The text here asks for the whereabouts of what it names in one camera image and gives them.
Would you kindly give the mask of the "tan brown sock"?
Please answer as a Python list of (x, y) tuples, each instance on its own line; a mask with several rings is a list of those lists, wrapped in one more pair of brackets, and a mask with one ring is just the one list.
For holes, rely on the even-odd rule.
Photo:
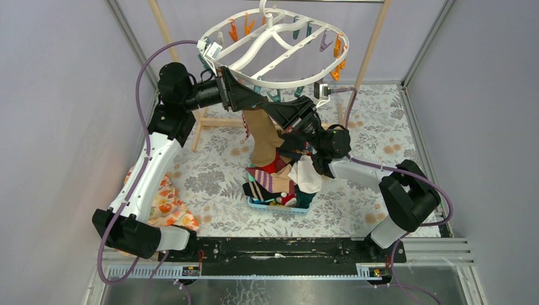
[(242, 111), (250, 134), (254, 138), (254, 150), (251, 162), (257, 167), (264, 167), (274, 162), (276, 150), (284, 143), (277, 129), (263, 109)]

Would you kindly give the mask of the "white oval clip hanger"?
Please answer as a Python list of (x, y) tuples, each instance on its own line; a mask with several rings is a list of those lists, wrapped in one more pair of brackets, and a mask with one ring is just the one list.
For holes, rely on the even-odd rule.
[(350, 50), (337, 26), (266, 1), (213, 25), (199, 40), (205, 38), (223, 47), (215, 62), (205, 62), (212, 70), (225, 66), (237, 79), (272, 89), (337, 81)]

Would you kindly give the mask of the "red white striped sock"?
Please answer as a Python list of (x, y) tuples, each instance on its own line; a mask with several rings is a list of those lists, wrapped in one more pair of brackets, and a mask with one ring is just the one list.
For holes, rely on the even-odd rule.
[(250, 132), (248, 123), (245, 120), (242, 121), (242, 125), (243, 125), (244, 131), (245, 131), (245, 140), (247, 140), (247, 139), (249, 139), (249, 137), (251, 135), (251, 132)]

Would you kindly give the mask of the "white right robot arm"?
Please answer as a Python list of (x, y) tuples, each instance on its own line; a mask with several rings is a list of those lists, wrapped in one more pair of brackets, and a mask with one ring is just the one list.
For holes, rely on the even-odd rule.
[(398, 239), (417, 230), (440, 205), (440, 192), (415, 162), (406, 159), (390, 168), (352, 157), (349, 130), (340, 124), (324, 128), (310, 98), (264, 102), (259, 108), (286, 132), (309, 143), (316, 173), (380, 191), (388, 215), (367, 235), (368, 259), (382, 261)]

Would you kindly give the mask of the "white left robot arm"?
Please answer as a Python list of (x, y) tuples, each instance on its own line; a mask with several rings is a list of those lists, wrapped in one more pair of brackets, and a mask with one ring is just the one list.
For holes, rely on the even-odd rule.
[(242, 111), (267, 102), (241, 84), (228, 67), (217, 68), (215, 78), (197, 83), (178, 62), (159, 71), (161, 104), (146, 128), (144, 148), (122, 190), (106, 210), (92, 216), (101, 242), (99, 250), (114, 248), (148, 259), (156, 252), (172, 250), (182, 261), (197, 253), (192, 232), (182, 226), (148, 224), (155, 195), (174, 156), (184, 147), (196, 123), (194, 111), (221, 104), (227, 111)]

